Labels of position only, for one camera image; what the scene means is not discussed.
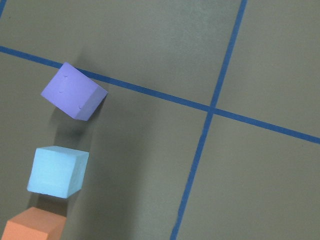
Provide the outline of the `orange foam block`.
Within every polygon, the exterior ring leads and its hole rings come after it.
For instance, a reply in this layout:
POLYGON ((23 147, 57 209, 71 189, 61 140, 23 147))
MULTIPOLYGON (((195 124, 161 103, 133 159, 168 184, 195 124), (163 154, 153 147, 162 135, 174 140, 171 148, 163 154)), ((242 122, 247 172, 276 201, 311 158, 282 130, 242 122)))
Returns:
POLYGON ((9 219, 2 240, 59 240, 67 218, 31 207, 9 219))

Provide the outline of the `light blue foam block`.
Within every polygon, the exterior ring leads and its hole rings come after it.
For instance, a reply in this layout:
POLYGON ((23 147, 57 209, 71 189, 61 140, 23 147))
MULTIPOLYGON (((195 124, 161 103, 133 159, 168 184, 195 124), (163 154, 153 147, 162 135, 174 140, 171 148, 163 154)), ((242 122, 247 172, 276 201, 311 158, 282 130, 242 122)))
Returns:
POLYGON ((89 152, 46 146, 35 150, 29 192, 67 199, 83 186, 89 152))

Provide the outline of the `purple foam block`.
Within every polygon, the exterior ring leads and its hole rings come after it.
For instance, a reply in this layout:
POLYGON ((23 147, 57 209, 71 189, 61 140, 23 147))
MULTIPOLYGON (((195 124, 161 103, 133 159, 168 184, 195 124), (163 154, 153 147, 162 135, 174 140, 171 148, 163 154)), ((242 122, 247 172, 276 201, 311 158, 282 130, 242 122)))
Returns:
POLYGON ((41 92, 41 96, 75 120, 88 121, 108 91, 68 62, 41 92))

